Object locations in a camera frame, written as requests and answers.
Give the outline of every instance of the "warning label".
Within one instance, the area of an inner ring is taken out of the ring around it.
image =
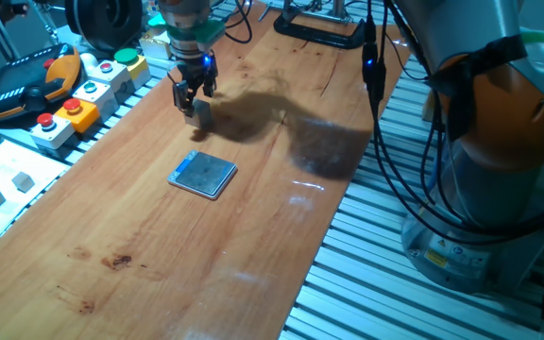
[[[425,252],[425,258],[451,273],[479,278],[485,271],[489,253],[471,250],[434,235]]]

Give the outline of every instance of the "wood grain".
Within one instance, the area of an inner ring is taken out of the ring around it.
[[[215,130],[186,126],[164,79],[0,240],[0,339],[278,337],[372,118],[360,50],[281,36],[276,16],[215,47]],[[216,201],[166,182],[193,149],[238,166]]]

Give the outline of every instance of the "red button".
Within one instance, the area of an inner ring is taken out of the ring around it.
[[[48,128],[54,124],[54,116],[51,113],[43,113],[37,117],[37,123],[41,124],[42,127]]]
[[[69,99],[64,102],[63,107],[67,111],[74,111],[81,107],[81,101],[76,98]]]
[[[49,69],[50,66],[52,66],[52,64],[54,63],[54,61],[56,61],[55,59],[53,58],[50,58],[48,60],[46,60],[44,63],[43,63],[43,67],[47,70]]]
[[[112,71],[112,65],[109,62],[105,62],[102,65],[100,65],[100,70],[104,73],[108,73]]]

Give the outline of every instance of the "yellow sticker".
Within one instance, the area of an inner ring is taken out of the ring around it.
[[[425,253],[425,257],[428,258],[431,262],[441,266],[444,268],[446,265],[446,257],[439,254],[437,251],[433,249],[427,249],[427,252]]]

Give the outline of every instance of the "small square plate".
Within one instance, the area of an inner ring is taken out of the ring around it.
[[[208,199],[217,199],[237,170],[234,163],[191,151],[167,181]]]

